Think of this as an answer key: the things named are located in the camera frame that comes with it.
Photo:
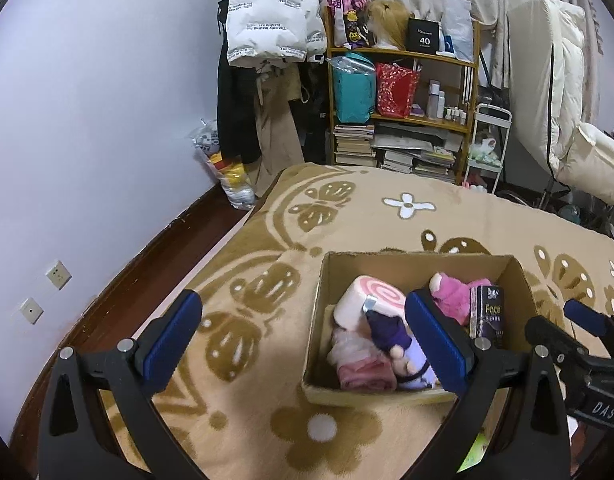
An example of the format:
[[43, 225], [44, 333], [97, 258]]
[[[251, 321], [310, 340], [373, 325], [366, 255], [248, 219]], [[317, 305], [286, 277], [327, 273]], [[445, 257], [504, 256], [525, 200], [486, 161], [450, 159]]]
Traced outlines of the black face tissue box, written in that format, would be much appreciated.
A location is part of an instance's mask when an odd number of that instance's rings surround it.
[[486, 338], [502, 347], [504, 291], [499, 286], [478, 285], [470, 290], [470, 337]]

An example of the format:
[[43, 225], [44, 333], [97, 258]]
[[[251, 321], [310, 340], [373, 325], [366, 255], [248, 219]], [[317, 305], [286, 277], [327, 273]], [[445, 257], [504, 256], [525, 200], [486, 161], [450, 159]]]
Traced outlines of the pink bear plush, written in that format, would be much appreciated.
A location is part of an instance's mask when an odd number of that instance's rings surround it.
[[471, 290], [478, 286], [490, 285], [491, 282], [487, 278], [463, 283], [447, 274], [435, 273], [429, 280], [429, 292], [444, 315], [465, 326], [470, 321]]

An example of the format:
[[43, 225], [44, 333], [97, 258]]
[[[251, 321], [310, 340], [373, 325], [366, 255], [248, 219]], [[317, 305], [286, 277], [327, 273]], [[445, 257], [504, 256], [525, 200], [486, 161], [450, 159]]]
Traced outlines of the purple doll plush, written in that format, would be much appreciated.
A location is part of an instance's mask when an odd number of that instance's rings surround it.
[[400, 316], [369, 310], [365, 318], [373, 344], [391, 360], [398, 389], [425, 390], [437, 386], [433, 367]]

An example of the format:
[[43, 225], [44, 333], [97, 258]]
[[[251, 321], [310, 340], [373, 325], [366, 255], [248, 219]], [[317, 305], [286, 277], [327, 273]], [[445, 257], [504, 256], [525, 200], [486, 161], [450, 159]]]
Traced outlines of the pink towel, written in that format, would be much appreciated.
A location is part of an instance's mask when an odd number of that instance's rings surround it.
[[396, 389], [392, 362], [371, 339], [352, 330], [336, 328], [328, 363], [335, 368], [343, 391], [389, 392]]

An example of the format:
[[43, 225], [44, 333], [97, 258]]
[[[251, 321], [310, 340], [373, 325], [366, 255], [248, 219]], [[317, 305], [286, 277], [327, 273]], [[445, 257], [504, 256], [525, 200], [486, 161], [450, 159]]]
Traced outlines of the pink swiss roll plush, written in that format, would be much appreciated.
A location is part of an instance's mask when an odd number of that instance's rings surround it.
[[362, 332], [369, 327], [365, 313], [377, 311], [391, 318], [405, 318], [405, 302], [405, 294], [397, 287], [373, 276], [359, 275], [334, 307], [334, 322], [344, 330]]

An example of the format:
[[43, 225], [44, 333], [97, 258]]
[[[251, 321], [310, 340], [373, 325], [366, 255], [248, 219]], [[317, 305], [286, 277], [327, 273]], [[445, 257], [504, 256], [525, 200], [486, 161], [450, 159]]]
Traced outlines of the green tissue pack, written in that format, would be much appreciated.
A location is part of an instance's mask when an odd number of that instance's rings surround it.
[[475, 438], [470, 451], [459, 468], [459, 471], [470, 469], [479, 464], [485, 456], [487, 448], [489, 446], [490, 439], [487, 437], [484, 431], [481, 431]]

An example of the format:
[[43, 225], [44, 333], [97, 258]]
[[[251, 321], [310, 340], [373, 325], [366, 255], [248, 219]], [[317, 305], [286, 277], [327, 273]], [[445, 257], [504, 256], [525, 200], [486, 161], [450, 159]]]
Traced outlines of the cardboard box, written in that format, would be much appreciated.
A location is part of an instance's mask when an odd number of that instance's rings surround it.
[[365, 408], [371, 405], [424, 405], [456, 399], [451, 391], [437, 386], [419, 391], [343, 391], [336, 371], [327, 362], [334, 330], [333, 309], [347, 287], [359, 275], [369, 275], [391, 284], [407, 295], [405, 319], [422, 351], [431, 359], [441, 379], [451, 387], [466, 387], [466, 376], [475, 365], [473, 356], [461, 358], [465, 349], [456, 335], [448, 333], [459, 325], [445, 318], [433, 305], [427, 284], [437, 272], [471, 282], [488, 278], [504, 291], [502, 348], [515, 352], [530, 349], [525, 324], [537, 314], [530, 286], [520, 263], [512, 256], [484, 254], [436, 254], [436, 252], [329, 252], [322, 261], [313, 302], [301, 388], [312, 404]]

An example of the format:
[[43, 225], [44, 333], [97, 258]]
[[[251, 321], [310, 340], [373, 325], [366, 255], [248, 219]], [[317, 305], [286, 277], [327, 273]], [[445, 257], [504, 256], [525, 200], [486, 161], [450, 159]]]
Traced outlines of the beige patterned carpet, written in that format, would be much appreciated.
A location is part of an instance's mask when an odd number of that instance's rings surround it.
[[553, 214], [380, 169], [301, 165], [191, 280], [203, 321], [154, 403], [212, 479], [397, 479], [441, 426], [441, 390], [352, 396], [328, 362], [360, 275], [410, 292], [436, 272], [520, 303], [505, 337], [565, 301], [614, 314], [614, 242]]

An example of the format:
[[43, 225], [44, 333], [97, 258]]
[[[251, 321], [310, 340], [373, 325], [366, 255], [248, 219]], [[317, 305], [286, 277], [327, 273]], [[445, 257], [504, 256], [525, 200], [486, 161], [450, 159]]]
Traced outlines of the white metal cart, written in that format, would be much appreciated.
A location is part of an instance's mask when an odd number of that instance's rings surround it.
[[504, 169], [512, 113], [490, 103], [475, 108], [472, 140], [467, 152], [464, 188], [494, 194]]

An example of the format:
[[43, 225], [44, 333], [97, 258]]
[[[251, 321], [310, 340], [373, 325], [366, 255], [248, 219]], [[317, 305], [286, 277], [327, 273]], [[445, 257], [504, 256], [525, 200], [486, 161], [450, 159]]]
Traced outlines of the wooden shelf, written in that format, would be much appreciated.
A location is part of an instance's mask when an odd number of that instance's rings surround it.
[[374, 122], [399, 122], [419, 127], [437, 128], [461, 136], [452, 170], [460, 184], [466, 171], [467, 143], [472, 140], [478, 92], [480, 27], [474, 21], [473, 60], [462, 61], [443, 52], [359, 47], [347, 49], [333, 44], [333, 18], [324, 19], [328, 34], [328, 56], [354, 55], [357, 61], [374, 65]]

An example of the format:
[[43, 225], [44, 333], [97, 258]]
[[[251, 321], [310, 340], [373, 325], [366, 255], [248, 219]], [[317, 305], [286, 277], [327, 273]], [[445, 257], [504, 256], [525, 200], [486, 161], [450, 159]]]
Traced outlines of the stack of books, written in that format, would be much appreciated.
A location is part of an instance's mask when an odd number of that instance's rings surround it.
[[337, 124], [333, 129], [334, 160], [342, 166], [377, 166], [372, 146], [374, 126]]

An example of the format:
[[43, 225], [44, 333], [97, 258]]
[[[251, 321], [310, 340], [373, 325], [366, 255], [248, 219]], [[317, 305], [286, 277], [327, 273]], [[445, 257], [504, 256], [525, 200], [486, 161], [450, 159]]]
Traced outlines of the cream padded chair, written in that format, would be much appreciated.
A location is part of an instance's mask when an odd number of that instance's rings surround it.
[[614, 205], [614, 140], [584, 119], [584, 10], [532, 0], [508, 12], [513, 131], [558, 183]]

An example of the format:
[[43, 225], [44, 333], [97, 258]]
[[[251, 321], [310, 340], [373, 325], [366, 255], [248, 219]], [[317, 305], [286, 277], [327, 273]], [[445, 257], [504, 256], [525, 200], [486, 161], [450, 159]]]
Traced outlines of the red patterned bag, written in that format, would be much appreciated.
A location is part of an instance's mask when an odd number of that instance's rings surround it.
[[377, 63], [377, 113], [390, 118], [409, 117], [419, 80], [417, 70]]

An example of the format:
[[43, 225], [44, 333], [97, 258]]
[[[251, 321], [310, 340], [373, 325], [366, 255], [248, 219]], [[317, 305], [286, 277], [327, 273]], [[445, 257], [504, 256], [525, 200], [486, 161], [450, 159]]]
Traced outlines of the plastic bag of toys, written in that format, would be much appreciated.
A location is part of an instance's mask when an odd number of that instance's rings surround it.
[[200, 125], [189, 133], [195, 156], [218, 181], [230, 205], [239, 210], [251, 210], [256, 205], [256, 195], [243, 162], [239, 157], [222, 155], [216, 120], [200, 120]]

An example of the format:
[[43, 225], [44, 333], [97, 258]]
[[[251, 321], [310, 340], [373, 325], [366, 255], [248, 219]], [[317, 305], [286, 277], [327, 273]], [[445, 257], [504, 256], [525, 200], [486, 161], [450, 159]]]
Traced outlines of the black box number 40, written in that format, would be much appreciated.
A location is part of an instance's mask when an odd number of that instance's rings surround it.
[[406, 50], [435, 55], [441, 43], [441, 25], [436, 21], [409, 18], [406, 32]]

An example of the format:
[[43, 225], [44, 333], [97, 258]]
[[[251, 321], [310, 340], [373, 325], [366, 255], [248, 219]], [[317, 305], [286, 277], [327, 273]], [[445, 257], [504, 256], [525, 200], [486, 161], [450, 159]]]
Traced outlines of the teal bag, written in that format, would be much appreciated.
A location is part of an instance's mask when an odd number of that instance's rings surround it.
[[377, 71], [365, 56], [348, 52], [328, 59], [332, 67], [336, 117], [343, 124], [365, 124], [374, 113]]

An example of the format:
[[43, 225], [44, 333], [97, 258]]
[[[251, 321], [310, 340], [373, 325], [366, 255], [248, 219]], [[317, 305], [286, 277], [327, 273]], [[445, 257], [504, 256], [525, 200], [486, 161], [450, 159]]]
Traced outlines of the white plastic bag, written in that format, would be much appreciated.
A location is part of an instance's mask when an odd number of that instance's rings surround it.
[[451, 52], [467, 63], [474, 62], [471, 9], [470, 0], [444, 0], [441, 18], [444, 35], [450, 38]]

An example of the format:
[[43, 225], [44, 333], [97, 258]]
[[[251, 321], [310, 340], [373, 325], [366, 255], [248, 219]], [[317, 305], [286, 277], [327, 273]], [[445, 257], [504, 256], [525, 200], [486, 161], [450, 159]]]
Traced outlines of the black hanging coat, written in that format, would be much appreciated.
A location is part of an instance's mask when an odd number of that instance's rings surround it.
[[217, 75], [218, 139], [223, 156], [240, 158], [243, 164], [249, 165], [261, 156], [254, 106], [257, 73], [228, 63], [228, 3], [229, 0], [220, 0], [217, 10], [217, 24], [222, 32]]

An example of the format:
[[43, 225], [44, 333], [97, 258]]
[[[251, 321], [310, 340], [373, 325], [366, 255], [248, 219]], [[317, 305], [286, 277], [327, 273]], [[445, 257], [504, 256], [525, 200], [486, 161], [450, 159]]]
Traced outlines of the blonde wig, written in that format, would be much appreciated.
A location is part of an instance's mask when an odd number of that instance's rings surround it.
[[411, 13], [400, 0], [371, 0], [368, 13], [374, 47], [393, 50], [406, 47]]

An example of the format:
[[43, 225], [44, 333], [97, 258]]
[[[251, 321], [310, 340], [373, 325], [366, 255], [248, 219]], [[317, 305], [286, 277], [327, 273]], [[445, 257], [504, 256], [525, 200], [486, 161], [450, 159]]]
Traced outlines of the beige trench coat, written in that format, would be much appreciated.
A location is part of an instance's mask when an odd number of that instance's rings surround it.
[[261, 75], [254, 101], [260, 156], [247, 166], [257, 197], [263, 196], [279, 173], [304, 162], [290, 102], [301, 98], [296, 64]]

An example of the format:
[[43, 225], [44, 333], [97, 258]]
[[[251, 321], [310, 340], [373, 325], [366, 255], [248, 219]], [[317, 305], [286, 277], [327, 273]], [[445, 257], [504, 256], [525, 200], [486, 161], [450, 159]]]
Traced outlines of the white puffer jacket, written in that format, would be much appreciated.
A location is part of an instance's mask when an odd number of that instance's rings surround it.
[[317, 62], [327, 50], [320, 0], [229, 0], [227, 61], [258, 73]]

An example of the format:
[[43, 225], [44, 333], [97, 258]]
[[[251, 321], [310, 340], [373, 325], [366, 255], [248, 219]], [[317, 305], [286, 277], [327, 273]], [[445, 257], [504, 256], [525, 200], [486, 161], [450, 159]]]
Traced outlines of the lower wall socket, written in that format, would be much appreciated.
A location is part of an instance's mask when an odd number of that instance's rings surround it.
[[40, 317], [44, 314], [44, 310], [38, 304], [38, 302], [30, 297], [26, 298], [19, 307], [20, 313], [24, 318], [32, 325], [35, 325]]

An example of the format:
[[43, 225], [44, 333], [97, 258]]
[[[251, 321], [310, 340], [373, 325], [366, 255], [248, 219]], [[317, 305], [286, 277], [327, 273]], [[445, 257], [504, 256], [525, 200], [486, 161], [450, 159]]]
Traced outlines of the wall socket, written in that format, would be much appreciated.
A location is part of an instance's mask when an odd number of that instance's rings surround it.
[[71, 281], [72, 274], [62, 261], [57, 260], [46, 272], [46, 277], [57, 290], [61, 290]]
[[40, 317], [44, 314], [44, 310], [38, 304], [38, 302], [30, 297], [26, 298], [19, 307], [20, 313], [24, 318], [32, 325], [35, 325]]

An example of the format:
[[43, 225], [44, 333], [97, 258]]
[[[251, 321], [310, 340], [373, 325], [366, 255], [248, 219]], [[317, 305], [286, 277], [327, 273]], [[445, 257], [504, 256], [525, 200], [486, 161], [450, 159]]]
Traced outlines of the upper wall socket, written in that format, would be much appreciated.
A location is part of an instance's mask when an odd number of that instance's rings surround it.
[[61, 290], [71, 281], [72, 274], [62, 261], [57, 260], [46, 272], [46, 277], [57, 290]]

